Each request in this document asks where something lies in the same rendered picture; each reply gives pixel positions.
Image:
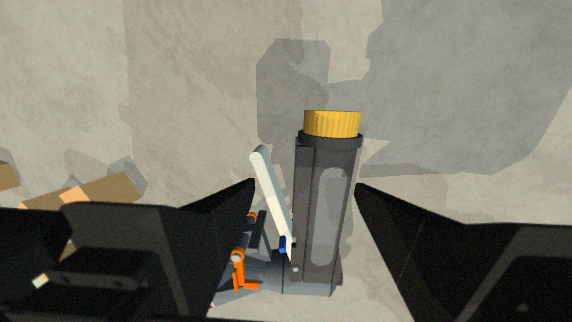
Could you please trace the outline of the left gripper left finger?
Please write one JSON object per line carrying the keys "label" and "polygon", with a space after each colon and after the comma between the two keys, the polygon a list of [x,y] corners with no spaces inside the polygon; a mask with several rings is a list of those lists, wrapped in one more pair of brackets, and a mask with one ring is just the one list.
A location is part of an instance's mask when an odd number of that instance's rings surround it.
{"label": "left gripper left finger", "polygon": [[181,206],[73,201],[62,211],[82,246],[145,250],[161,259],[179,313],[206,317],[255,193],[247,178]]}

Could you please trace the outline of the tan block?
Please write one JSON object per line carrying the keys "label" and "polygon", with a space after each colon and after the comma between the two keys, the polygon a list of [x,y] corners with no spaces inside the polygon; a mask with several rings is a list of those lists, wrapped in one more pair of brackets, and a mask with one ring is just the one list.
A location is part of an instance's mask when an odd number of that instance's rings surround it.
{"label": "tan block", "polygon": [[18,208],[23,209],[41,209],[41,210],[59,210],[59,207],[65,202],[60,198],[59,194],[63,194],[71,190],[70,187],[66,187],[60,190],[56,190],[35,198],[31,198],[20,202]]}
{"label": "tan block", "polygon": [[[66,246],[67,246],[67,247],[66,247],[65,251],[63,252],[63,254],[62,254],[62,256],[61,256],[61,258],[60,258],[59,261],[61,261],[62,259],[64,259],[64,258],[67,257],[68,255],[70,255],[70,254],[72,254],[73,252],[76,251],[76,249],[75,249],[74,245],[72,244],[72,242],[68,243]],[[44,274],[41,275],[41,276],[42,276],[43,279],[45,279],[45,280],[48,281],[48,279],[46,278],[46,276],[45,276]]]}
{"label": "tan block", "polygon": [[0,160],[0,191],[19,187],[20,183],[10,163]]}
{"label": "tan block", "polygon": [[124,171],[79,185],[59,196],[65,203],[78,200],[133,203],[142,198]]}

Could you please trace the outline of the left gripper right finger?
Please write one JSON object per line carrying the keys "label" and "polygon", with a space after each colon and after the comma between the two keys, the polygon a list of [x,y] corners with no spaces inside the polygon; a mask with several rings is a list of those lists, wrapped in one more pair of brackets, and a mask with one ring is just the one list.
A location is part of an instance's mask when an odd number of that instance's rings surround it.
{"label": "left gripper right finger", "polygon": [[464,224],[364,183],[354,198],[414,322],[467,322],[516,257],[572,258],[572,225]]}

